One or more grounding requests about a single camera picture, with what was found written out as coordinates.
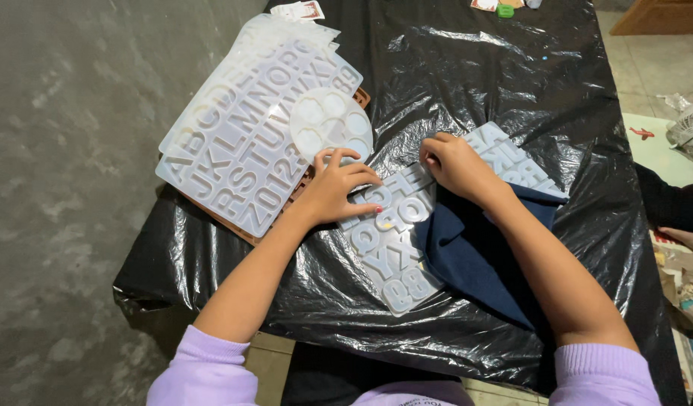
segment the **white fan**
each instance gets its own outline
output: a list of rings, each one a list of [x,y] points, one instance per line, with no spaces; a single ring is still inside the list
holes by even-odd
[[[667,140],[672,144],[670,148],[679,148],[693,156],[693,105],[667,128]]]

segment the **hand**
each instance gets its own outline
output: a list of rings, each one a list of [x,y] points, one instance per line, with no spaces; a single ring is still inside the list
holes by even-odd
[[[329,165],[324,168],[324,158],[331,157]],[[368,203],[352,205],[346,201],[346,195],[356,186],[366,183],[381,185],[377,173],[363,163],[351,163],[339,166],[342,157],[360,159],[359,152],[348,148],[321,150],[314,157],[316,176],[304,193],[296,199],[288,210],[294,210],[306,216],[309,228],[319,224],[332,223],[347,217],[364,215],[370,212],[381,212],[381,205]]]
[[[677,241],[680,241],[687,248],[690,248],[693,251],[693,233],[683,230],[676,230],[675,228],[669,227],[659,227],[658,230],[672,238],[675,238]]]
[[[464,139],[445,132],[422,141],[419,161],[426,162],[440,185],[482,209],[514,194]]]

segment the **plastic wrap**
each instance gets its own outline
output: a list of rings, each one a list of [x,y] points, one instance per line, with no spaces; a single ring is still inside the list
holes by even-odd
[[[271,6],[283,2],[271,2]],[[384,178],[425,136],[495,121],[567,191],[553,231],[615,300],[663,404],[685,392],[614,81],[587,0],[519,9],[469,2],[320,2],[338,53],[364,76]],[[251,245],[167,186],[114,282],[127,311],[200,309]],[[553,343],[441,291],[394,317],[336,225],[306,236],[262,326],[445,374],[553,390]]]

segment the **purple sleeve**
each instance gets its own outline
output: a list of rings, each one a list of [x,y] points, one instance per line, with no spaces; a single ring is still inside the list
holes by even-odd
[[[254,404],[258,382],[242,366],[248,346],[189,326],[168,369],[151,385],[146,404]]]
[[[549,404],[632,404],[659,406],[648,362],[633,350],[608,344],[559,347],[557,390]]]

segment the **green object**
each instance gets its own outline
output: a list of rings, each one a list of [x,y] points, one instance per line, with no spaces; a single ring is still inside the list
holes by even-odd
[[[501,18],[512,18],[514,15],[514,7],[509,5],[498,5],[496,7],[496,15]]]

